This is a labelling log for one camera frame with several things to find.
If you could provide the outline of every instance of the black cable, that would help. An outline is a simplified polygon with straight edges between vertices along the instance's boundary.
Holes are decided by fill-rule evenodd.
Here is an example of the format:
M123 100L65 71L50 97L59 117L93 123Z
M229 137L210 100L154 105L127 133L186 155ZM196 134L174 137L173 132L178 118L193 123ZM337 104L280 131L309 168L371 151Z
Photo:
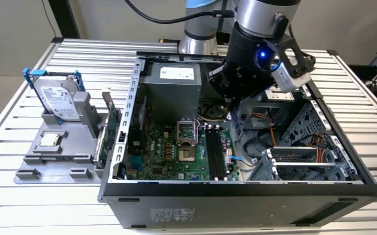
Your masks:
M53 31L54 31L54 34L55 34L55 38L57 38L57 37L58 37L58 35L57 35L57 31L55 31L55 28L54 28L54 25L53 25L53 22L51 22L50 16L48 16L48 14L47 14L44 0L42 0L42 3L43 3L43 8L44 8L46 18L47 18L47 21L50 22L50 25L51 25L51 27L53 27Z
M254 167L254 165L250 165L245 160L240 160L241 162L245 163L245 165L248 165L249 167Z
M290 34L290 37L293 37L296 39L292 24L289 25L289 34Z
M206 12L200 12L197 14L193 14L190 16L186 17L181 17L178 19L174 20L159 20L155 19L153 17L150 17L147 14L145 14L135 6L134 4L130 2L130 0L125 0L125 2L127 3L127 5L130 6L130 8L149 21L158 23L158 24L174 24L174 23L180 23L184 21L188 21L190 19L194 19L197 17L202 17L202 16L213 16L213 17L221 17L221 18L232 18L234 17L234 12L232 11L206 11Z
M317 137L316 134L312 134L312 135L306 135L304 138L301 138L298 141L296 141L292 146L297 146L297 144L300 144L302 141L305 141L308 138L311 137Z

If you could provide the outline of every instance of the gray wall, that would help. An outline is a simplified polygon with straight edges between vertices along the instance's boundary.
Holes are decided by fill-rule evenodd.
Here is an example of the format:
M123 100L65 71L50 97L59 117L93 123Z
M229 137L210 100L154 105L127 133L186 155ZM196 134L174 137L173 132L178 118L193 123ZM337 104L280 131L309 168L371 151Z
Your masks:
M71 1L74 13L83 19L79 28L87 38L150 42L182 38L182 23L149 22L125 0ZM133 3L161 19L185 14L185 0L133 0ZM336 49L348 63L371 63L377 52L377 0L302 0L293 27L302 48Z
M142 18L125 0L70 0L83 37L98 40L158 42L181 39L184 23L157 24ZM154 18L175 19L186 14L186 0L131 0Z
M153 17L185 15L185 0L133 2ZM83 38L142 42L182 38L184 23L149 22L123 0L71 0L71 5ZM48 14L58 31L50 9ZM369 63L377 52L377 0L302 0L293 27L302 48L336 49L349 63ZM53 37L40 0L0 0L0 75L22 75Z
M0 0L0 75L22 75L24 67L34 67L53 38L40 0Z

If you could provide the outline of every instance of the metal chassis frame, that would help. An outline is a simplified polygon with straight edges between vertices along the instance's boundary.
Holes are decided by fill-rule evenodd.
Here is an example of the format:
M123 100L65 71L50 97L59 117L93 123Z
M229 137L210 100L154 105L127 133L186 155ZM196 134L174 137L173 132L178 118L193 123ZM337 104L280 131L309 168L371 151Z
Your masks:
M145 63L146 60L157 59L161 62L170 62L170 58L177 54L163 54L163 53L143 53L143 56L139 56L135 62L135 69L133 75L133 82L129 92L129 100L133 99L137 95L137 87L139 82L139 76L143 74ZM181 62L185 60L185 55L177 55L180 57ZM200 57L193 56L196 59L194 62L200 62ZM312 226L320 226L327 224L328 222L333 221L335 219L340 218L351 211L359 209L360 207L368 205L371 202L377 200L377 184L371 175L364 162L351 145L351 141L339 125L337 120L335 119L335 115L332 114L320 91L313 82L311 82L309 91L312 93L312 97L317 102L321 110L327 116L327 119L332 125L332 133L337 135L344 148L347 149L349 156L360 170L361 179L364 180L364 185L336 185L336 184L321 184L321 185L312 185L312 184L180 184L178 182L165 181L149 184L138 184L133 182L121 182L113 178L114 176L114 165L106 166L106 170L110 169L110 172L105 174L102 186L101 186L101 193L99 193L99 200L106 200L110 206L114 208L119 206L123 202L139 202L141 197L264 197L264 196L304 196L304 197L313 197L313 196L323 196L329 195L339 197L339 200L347 200L343 197L347 196L368 196L371 197L367 201L357 202L353 206L337 211L333 215L328 216L325 219L319 221L317 223L312 224ZM123 119L122 119L122 126L119 129L119 136L117 142L117 148L113 155L115 158L115 163L119 163L123 160L123 155L126 151L126 142L127 142L127 133L129 133L129 126L131 118L131 108L133 105L126 106ZM311 223L305 223L304 225L297 224L297 226L311 226Z

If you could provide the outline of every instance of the wire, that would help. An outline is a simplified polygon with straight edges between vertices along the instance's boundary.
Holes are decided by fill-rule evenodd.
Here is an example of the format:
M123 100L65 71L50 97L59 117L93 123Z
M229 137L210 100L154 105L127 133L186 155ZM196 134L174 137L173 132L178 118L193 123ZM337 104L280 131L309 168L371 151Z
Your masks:
M296 39L292 24L289 25L289 34L290 34L290 37L293 37Z
M254 167L254 165L250 165L245 160L240 160L241 162L245 163L245 165L248 165L249 167Z
M308 147L312 147L313 143L315 143L315 136L313 136L312 142L309 143Z
M273 130L273 123L269 126L269 132L270 132L270 135L272 135L273 146L277 146L276 135L274 135L274 130Z
M44 8L44 14L46 14L47 21L50 22L50 25L51 25L51 28L53 28L53 31L54 31L55 37L58 37L58 35L57 35L57 31L55 31L55 28L54 28L54 25L53 25L53 22L51 22L51 19L50 19L50 16L48 16L48 14L47 14L44 0L42 0L42 3L43 3L43 8Z
M213 17L221 17L221 18L233 18L234 17L234 13L232 11L206 11L206 12L200 12L197 14L193 14L190 16L185 16L181 17L178 19L174 20L159 20L155 19L153 17L150 17L147 14L145 14L135 6L134 4L130 2L130 0L125 0L125 2L127 3L127 5L130 6L130 8L149 21L158 23L158 24L174 24L174 23L180 23L184 21L188 21L190 19L194 19L197 17L202 17L202 16L213 16Z
M209 122L214 122L214 121L226 121L226 119L209 119L206 117L204 117L201 114L197 114L197 116L204 119L205 121L209 121Z
M302 141L305 141L308 138L315 137L315 136L316 136L316 134L305 136L305 137L301 138L298 141L296 141L296 142L292 144L292 146L297 146L297 144L300 144L300 143L301 143Z

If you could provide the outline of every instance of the sticker label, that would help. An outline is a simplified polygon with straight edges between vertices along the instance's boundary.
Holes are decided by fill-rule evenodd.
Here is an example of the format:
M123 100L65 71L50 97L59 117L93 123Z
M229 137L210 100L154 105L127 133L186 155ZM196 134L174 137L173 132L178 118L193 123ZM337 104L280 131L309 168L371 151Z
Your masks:
M194 68L163 67L161 69L161 78L194 80Z
M151 208L150 215L154 222L193 221L196 208Z
M44 99L54 114L63 120L81 120L70 91L63 87L42 87Z

